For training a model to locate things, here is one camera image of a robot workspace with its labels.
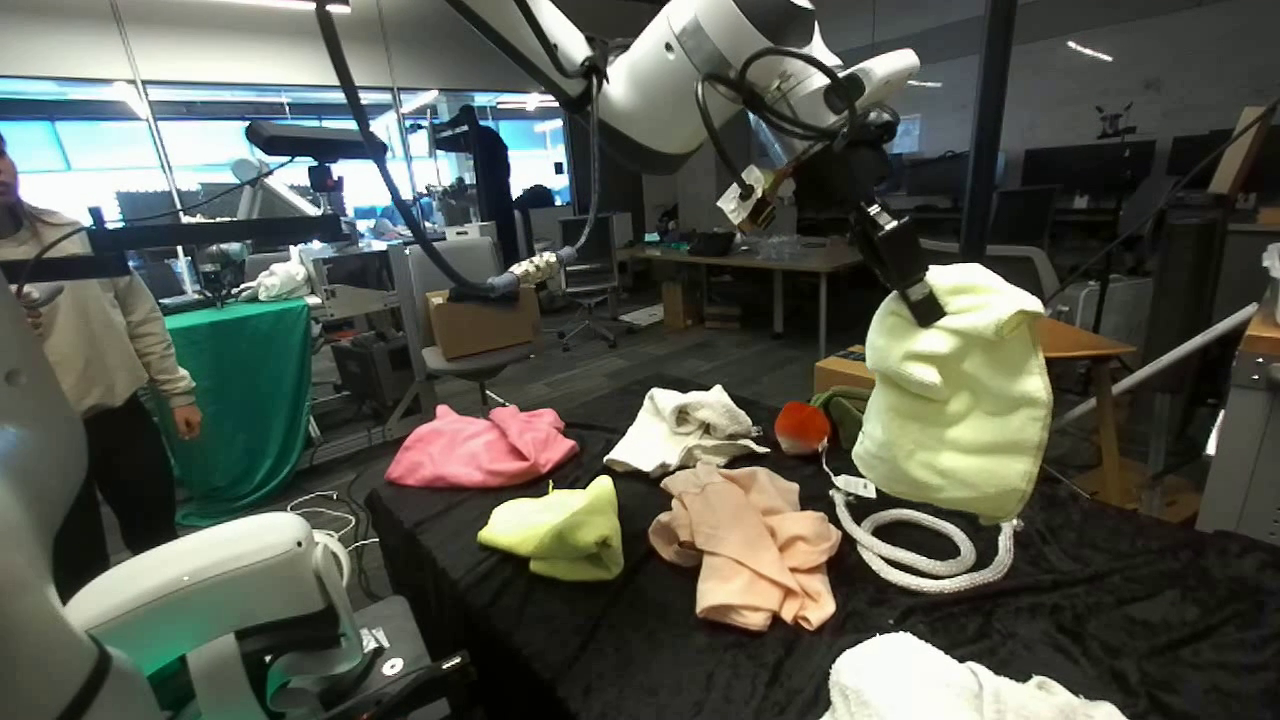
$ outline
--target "cardboard box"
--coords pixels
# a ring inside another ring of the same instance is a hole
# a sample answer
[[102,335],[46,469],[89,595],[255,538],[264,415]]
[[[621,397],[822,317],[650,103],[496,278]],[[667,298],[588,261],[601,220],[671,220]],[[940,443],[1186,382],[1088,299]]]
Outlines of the cardboard box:
[[514,303],[455,303],[447,291],[428,291],[424,303],[432,346],[447,360],[533,346],[538,325],[533,290],[525,290]]
[[667,329],[705,325],[705,307],[698,307],[697,291],[686,291],[680,280],[663,280],[659,291],[663,291],[663,325]]

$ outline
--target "white machine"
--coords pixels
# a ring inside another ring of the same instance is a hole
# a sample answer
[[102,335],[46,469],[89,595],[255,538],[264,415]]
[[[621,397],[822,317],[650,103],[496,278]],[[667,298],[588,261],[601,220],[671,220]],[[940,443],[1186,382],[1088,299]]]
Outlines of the white machine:
[[[451,0],[566,103],[591,103],[621,146],[685,159],[733,111],[776,134],[776,164],[739,171],[725,195],[734,226],[766,220],[787,170],[837,139],[893,137],[884,97],[914,74],[910,53],[845,68],[806,0],[671,0],[607,68],[550,0]],[[862,255],[914,321],[934,317],[924,261],[898,220],[852,208]],[[0,278],[0,705],[15,716],[160,716],[146,680],[183,658],[208,716],[255,710],[231,632],[271,638],[267,710],[324,716],[324,680],[358,671],[341,587],[345,552],[301,517],[248,517],[137,555],[70,604],[51,592],[51,538],[84,482],[81,422],[65,407],[25,307]],[[314,620],[314,643],[289,630]]]

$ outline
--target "light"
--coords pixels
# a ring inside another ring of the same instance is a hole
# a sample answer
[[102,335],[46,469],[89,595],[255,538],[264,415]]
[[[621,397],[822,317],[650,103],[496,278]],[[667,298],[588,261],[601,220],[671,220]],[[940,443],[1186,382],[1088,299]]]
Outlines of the light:
[[411,97],[401,101],[401,116],[420,111],[420,107],[432,107],[434,101],[441,101],[434,88],[411,91]]
[[137,122],[151,122],[151,103],[130,86],[114,82],[111,91]]
[[550,97],[544,97],[544,91],[496,97],[493,103],[496,103],[496,107],[520,107],[520,111],[554,107],[554,101],[550,101]]
[[907,88],[949,88],[944,82],[910,77]]
[[1076,45],[1076,41],[1067,41],[1067,53],[1079,53],[1079,57],[1098,60],[1098,65],[1117,65],[1117,57],[1108,57],[1098,49],[1088,49],[1088,45]]
[[[217,0],[217,3],[314,11],[314,0]],[[346,0],[329,0],[329,16],[352,16],[352,3]]]

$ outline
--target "black tablecloth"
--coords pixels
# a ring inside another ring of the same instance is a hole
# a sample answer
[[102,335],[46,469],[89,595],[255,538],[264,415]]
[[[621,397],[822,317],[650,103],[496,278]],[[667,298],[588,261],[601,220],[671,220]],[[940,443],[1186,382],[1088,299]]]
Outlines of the black tablecloth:
[[[554,483],[601,471],[641,397],[622,388],[566,415],[584,458]],[[771,407],[739,403],[766,427]],[[815,465],[771,458],[766,469],[804,489],[804,507],[830,514]],[[698,623],[697,571],[646,547],[646,521],[667,507],[655,482],[617,475],[617,489],[627,571],[611,586],[554,586],[478,547],[478,526],[513,494],[368,494],[397,592],[434,658],[477,660],[493,716],[820,716],[830,660],[893,630],[1015,680],[1050,678],[1129,716],[1244,720],[1280,710],[1280,552],[1253,541],[1197,538],[1039,489],[1015,570],[997,587],[910,595],[877,581],[845,541],[828,565],[830,623],[748,638]]]

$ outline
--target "red object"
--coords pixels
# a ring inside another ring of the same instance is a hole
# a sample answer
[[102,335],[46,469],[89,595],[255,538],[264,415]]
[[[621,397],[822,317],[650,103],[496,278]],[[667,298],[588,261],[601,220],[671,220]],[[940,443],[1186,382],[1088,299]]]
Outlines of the red object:
[[830,422],[815,403],[783,401],[771,422],[771,436],[787,458],[811,458],[828,447]]

